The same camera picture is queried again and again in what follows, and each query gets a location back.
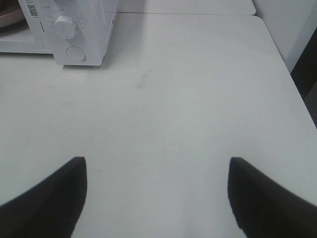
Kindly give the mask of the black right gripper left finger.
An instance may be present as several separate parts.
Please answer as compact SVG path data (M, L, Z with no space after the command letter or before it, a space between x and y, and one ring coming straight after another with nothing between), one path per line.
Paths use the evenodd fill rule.
M87 195L87 168L74 157L46 179L0 207L2 238L69 238Z

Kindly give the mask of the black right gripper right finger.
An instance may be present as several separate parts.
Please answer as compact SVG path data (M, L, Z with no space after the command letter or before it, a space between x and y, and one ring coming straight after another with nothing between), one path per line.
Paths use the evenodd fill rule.
M248 238L315 238L317 207L239 157L229 163L228 200Z

